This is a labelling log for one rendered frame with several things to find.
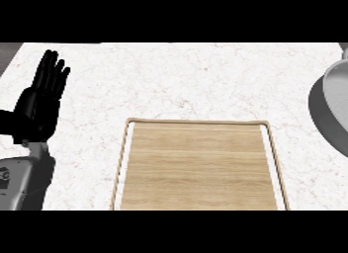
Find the wooden tray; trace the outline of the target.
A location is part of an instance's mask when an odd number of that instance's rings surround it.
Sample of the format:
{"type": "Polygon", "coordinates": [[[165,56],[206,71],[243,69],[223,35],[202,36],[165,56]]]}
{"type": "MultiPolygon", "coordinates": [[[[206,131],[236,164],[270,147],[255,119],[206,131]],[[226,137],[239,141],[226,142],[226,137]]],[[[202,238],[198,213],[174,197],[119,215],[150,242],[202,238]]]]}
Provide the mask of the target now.
{"type": "Polygon", "coordinates": [[[270,123],[131,118],[110,208],[286,211],[270,123]]]}

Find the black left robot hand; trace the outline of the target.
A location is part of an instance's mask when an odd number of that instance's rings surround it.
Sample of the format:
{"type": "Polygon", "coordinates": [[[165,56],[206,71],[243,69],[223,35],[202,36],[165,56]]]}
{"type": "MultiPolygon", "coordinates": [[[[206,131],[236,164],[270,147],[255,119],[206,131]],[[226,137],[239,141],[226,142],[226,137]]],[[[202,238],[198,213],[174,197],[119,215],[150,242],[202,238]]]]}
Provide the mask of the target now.
{"type": "Polygon", "coordinates": [[[48,49],[33,84],[22,93],[14,111],[0,110],[0,135],[11,135],[16,144],[47,142],[54,136],[69,73],[59,52],[48,49]]]}

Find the grey pot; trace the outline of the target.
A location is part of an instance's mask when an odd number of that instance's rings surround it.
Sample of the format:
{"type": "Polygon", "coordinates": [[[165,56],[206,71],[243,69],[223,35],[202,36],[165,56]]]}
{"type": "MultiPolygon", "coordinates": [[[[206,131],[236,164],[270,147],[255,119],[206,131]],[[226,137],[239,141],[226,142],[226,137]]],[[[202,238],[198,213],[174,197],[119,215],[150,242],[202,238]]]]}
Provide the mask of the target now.
{"type": "Polygon", "coordinates": [[[325,139],[348,157],[348,47],[313,85],[308,110],[325,139]]]}

